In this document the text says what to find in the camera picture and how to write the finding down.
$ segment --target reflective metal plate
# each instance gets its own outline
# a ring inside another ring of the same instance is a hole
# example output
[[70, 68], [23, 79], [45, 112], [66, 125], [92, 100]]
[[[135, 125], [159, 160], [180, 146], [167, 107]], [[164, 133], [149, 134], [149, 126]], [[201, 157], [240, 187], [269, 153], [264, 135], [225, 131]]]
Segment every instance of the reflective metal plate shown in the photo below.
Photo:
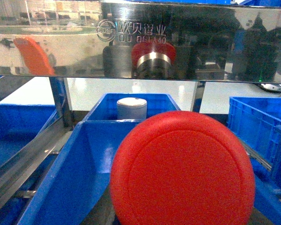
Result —
[[[281, 83], [281, 8], [117, 2], [0, 0], [0, 75], [32, 75], [13, 43], [30, 36], [56, 76]], [[138, 71], [139, 43], [176, 59]]]

